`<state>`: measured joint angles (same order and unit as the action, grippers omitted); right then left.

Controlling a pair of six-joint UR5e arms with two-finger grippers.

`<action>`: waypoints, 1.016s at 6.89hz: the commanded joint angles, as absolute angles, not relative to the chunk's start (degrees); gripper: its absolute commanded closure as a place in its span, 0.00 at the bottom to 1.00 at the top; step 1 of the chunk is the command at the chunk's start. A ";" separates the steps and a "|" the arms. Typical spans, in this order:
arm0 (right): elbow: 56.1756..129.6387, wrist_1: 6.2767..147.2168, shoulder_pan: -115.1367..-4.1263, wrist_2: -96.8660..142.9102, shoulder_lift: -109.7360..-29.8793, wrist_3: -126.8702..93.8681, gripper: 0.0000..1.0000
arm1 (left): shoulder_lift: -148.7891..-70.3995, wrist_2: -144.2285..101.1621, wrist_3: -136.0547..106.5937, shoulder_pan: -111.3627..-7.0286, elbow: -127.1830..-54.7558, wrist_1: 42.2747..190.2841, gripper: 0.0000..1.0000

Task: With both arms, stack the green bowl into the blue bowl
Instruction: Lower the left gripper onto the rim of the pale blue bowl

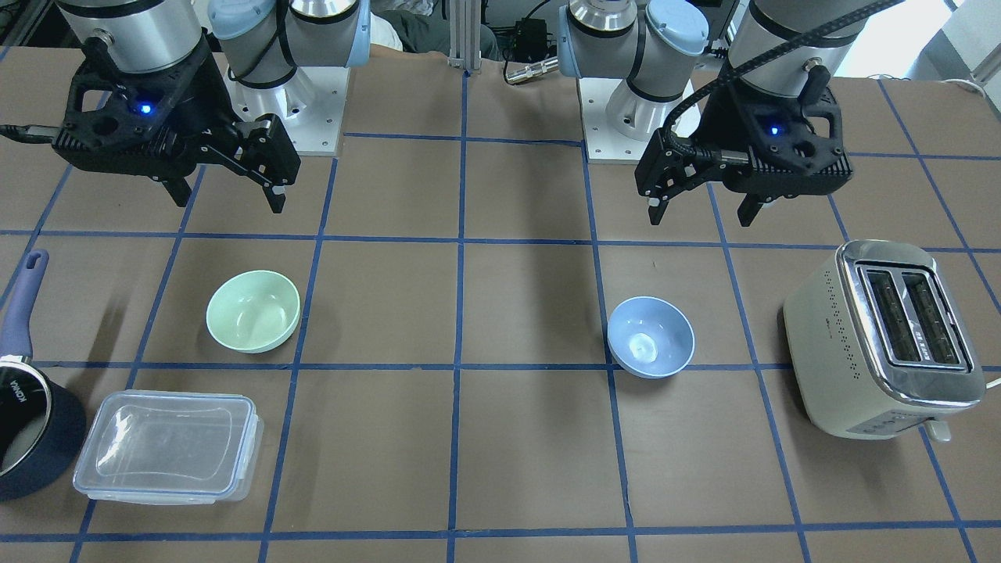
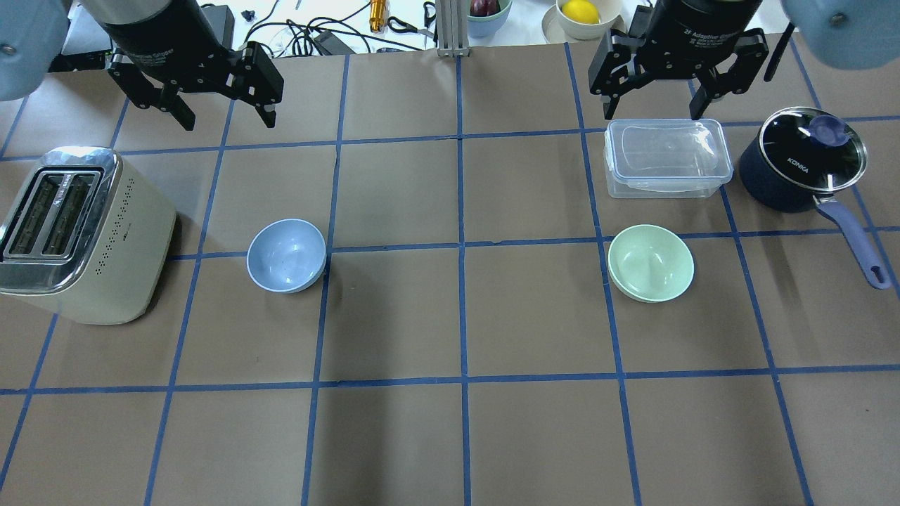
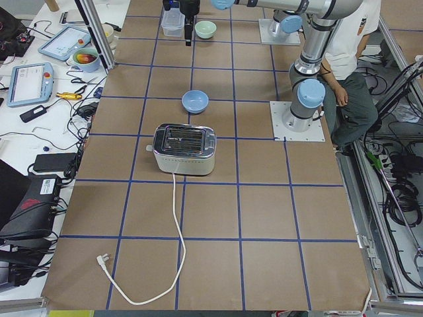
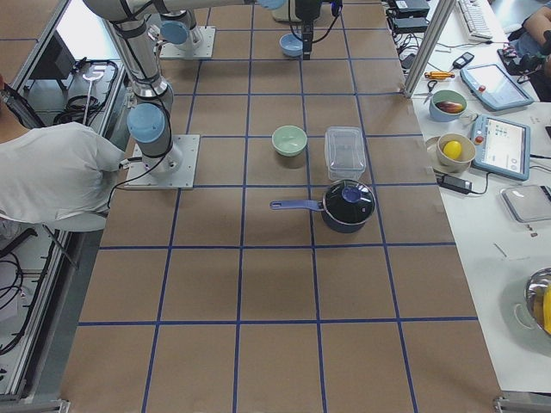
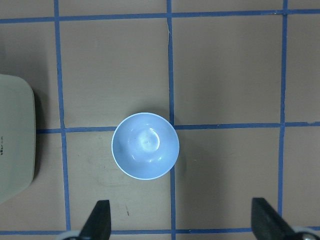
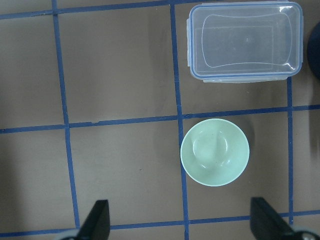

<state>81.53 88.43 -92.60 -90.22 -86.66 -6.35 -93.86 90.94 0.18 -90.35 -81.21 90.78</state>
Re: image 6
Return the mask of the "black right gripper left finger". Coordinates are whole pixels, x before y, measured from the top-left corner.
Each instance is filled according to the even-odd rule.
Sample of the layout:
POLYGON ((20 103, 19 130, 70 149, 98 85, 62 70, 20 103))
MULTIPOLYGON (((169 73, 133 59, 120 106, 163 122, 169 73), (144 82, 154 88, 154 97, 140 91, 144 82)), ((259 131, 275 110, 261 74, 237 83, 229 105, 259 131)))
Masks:
POLYGON ((107 240, 110 235, 109 202, 97 200, 78 232, 79 240, 107 240))

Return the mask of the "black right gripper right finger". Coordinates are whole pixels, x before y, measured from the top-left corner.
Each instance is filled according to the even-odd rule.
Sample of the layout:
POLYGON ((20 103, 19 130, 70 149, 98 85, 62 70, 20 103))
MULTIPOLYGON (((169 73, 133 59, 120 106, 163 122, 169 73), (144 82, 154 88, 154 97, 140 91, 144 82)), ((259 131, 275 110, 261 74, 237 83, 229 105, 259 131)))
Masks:
POLYGON ((292 240, 294 230, 263 197, 250 200, 250 230, 256 240, 292 240))

